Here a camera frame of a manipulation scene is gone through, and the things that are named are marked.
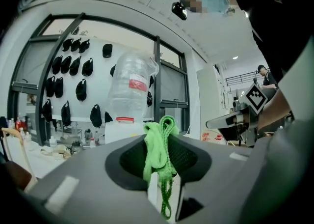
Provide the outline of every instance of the person in black cap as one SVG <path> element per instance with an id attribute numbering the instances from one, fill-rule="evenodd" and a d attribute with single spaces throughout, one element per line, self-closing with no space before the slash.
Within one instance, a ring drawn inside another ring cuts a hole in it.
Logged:
<path id="1" fill-rule="evenodd" d="M 260 88 L 277 88 L 276 80 L 274 79 L 273 75 L 265 68 L 264 65 L 258 66 L 257 73 L 264 77 L 263 85 Z"/>
<path id="2" fill-rule="evenodd" d="M 180 0 L 180 3 L 172 5 L 172 12 L 185 20 L 185 9 L 198 13 L 224 14 L 228 13 L 230 5 L 238 6 L 246 12 L 257 46 L 264 55 L 275 81 L 279 83 L 305 46 L 309 47 L 313 35 L 313 19 L 304 15 L 302 8 L 306 8 L 310 3 L 312 0 Z M 301 75 L 300 72 L 300 69 L 298 72 L 293 70 L 298 76 Z M 260 113 L 258 129 L 277 121 L 289 112 L 290 105 L 279 89 Z"/>

